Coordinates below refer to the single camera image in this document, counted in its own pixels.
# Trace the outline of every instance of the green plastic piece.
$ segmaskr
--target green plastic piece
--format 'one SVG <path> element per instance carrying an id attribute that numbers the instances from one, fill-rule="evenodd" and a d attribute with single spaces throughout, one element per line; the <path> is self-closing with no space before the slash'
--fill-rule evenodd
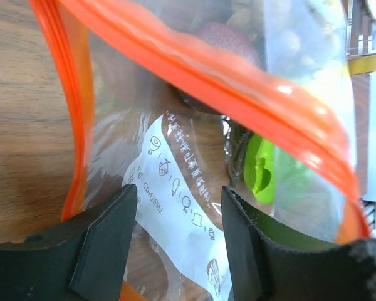
<path id="1" fill-rule="evenodd" d="M 261 204 L 273 204 L 276 192 L 273 144 L 256 134 L 246 149 L 244 182 Z"/>

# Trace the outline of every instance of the wood grain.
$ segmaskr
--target wood grain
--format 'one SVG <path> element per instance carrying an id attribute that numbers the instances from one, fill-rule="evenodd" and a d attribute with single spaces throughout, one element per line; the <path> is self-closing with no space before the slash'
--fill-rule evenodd
<path id="1" fill-rule="evenodd" d="M 0 1 L 0 243 L 60 222 L 73 172 L 66 102 L 27 1 Z"/>
<path id="2" fill-rule="evenodd" d="M 348 14 L 348 0 L 342 0 Z M 350 55 L 358 55 L 358 35 L 368 37 L 370 34 L 370 18 L 361 11 L 360 1 L 354 0 L 352 16 L 352 34 Z M 367 49 L 367 39 L 363 47 Z M 361 196 L 367 193 L 368 176 L 368 136 L 369 136 L 369 107 L 370 107 L 370 77 L 369 74 L 353 75 L 352 88 L 355 98 L 355 117 L 357 126 L 357 175 Z"/>

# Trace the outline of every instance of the ziplock bag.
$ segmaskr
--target ziplock bag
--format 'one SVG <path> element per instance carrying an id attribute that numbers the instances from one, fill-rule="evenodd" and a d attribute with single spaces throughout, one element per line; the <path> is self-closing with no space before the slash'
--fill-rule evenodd
<path id="1" fill-rule="evenodd" d="M 62 218 L 138 188 L 124 297 L 131 286 L 149 300 L 229 296 L 222 119 L 187 103 L 271 144 L 275 218 L 336 243 L 368 237 L 339 1 L 31 4 L 74 130 Z"/>

